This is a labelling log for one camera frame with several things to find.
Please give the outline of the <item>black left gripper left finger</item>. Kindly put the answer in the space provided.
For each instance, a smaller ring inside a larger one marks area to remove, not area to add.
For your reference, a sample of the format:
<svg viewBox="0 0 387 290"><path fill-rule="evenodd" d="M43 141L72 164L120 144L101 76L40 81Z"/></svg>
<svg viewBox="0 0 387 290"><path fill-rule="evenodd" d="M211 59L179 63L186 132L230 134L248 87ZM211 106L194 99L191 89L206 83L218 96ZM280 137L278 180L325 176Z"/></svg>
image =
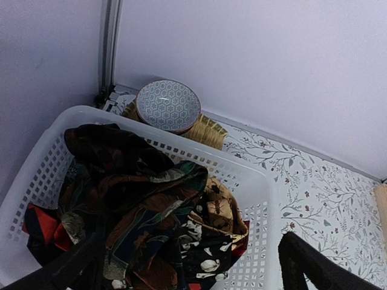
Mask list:
<svg viewBox="0 0 387 290"><path fill-rule="evenodd" d="M103 236L93 233L53 262L5 289L101 289L105 251Z"/></svg>

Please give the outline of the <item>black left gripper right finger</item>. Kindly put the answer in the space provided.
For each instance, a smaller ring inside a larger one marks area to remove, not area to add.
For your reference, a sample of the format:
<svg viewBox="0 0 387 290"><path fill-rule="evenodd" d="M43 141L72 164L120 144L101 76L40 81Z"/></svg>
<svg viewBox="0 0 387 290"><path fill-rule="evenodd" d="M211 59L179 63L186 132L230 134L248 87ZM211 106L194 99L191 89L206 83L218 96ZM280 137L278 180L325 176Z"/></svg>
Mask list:
<svg viewBox="0 0 387 290"><path fill-rule="evenodd" d="M293 232L282 236L278 253L284 289L308 289L306 279L322 290L378 288L336 265Z"/></svg>

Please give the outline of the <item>white plastic basket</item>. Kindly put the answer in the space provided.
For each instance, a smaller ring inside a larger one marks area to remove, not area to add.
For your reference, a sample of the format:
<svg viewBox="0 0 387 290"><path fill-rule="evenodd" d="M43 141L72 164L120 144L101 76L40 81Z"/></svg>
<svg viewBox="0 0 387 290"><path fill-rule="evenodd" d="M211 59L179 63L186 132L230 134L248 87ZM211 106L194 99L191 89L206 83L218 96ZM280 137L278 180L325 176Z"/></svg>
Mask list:
<svg viewBox="0 0 387 290"><path fill-rule="evenodd" d="M63 134L83 124L117 124L164 152L173 162L189 160L208 169L235 197L249 221L246 252L215 289L278 289L282 285L278 259L279 210L272 181L250 163L212 147L89 106L61 113L44 131L20 168L1 204L1 285L7 286L39 269L27 248L22 222L27 205L54 208L73 160Z"/></svg>

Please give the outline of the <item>black white floral tie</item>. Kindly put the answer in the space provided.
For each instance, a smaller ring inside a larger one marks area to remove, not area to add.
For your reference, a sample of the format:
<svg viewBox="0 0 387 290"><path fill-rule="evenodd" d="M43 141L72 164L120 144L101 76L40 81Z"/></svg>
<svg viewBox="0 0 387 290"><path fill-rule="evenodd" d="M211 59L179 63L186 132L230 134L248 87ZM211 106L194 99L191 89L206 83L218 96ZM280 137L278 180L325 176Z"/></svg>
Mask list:
<svg viewBox="0 0 387 290"><path fill-rule="evenodd" d="M213 227L191 211L177 232L178 289L210 289L226 279L236 262L233 251L242 246L248 234L240 214L235 219L220 216Z"/></svg>

